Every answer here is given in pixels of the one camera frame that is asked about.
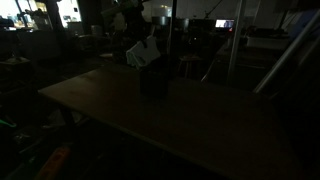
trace table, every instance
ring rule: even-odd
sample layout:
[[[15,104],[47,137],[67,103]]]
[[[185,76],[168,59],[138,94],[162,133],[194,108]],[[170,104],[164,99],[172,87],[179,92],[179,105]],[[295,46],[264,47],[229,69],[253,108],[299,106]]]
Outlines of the table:
[[[139,93],[139,73],[108,65],[39,90],[67,108],[235,180],[295,180],[300,165],[264,97],[187,79],[165,99]]]
[[[246,47],[239,49],[237,53],[237,65],[254,68],[271,68],[280,58],[283,51]],[[229,63],[231,49],[227,44],[223,45],[217,52],[215,59]]]

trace monitor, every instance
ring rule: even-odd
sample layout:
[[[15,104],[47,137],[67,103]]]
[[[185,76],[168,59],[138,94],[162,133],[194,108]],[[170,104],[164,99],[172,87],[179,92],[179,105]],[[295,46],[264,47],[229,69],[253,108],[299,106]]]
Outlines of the monitor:
[[[216,28],[231,29],[233,27],[233,23],[234,20],[217,19]]]

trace tabletop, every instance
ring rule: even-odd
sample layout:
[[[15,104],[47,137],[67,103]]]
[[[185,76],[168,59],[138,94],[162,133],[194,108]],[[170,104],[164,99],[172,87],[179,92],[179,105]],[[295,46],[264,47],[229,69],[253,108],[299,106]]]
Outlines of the tabletop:
[[[138,71],[107,65],[39,93],[231,179],[301,177],[272,106],[251,92],[177,78],[148,98]]]

